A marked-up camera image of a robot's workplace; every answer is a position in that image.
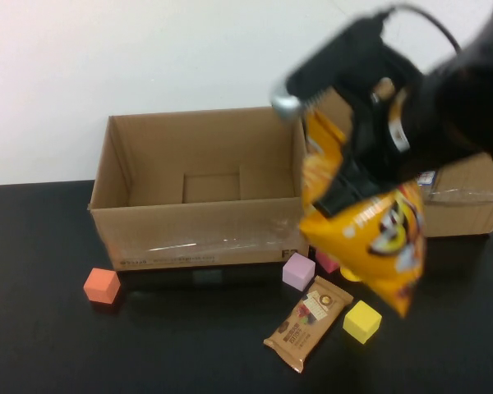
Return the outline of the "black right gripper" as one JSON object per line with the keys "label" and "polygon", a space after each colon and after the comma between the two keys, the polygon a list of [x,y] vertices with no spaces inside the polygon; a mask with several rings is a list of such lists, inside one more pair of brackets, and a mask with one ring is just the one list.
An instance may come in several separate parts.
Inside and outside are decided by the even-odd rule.
{"label": "black right gripper", "polygon": [[413,179],[389,130],[389,112],[400,85],[392,77],[371,82],[348,80],[339,94],[352,109],[352,131],[343,161],[325,192],[313,203],[325,218]]}

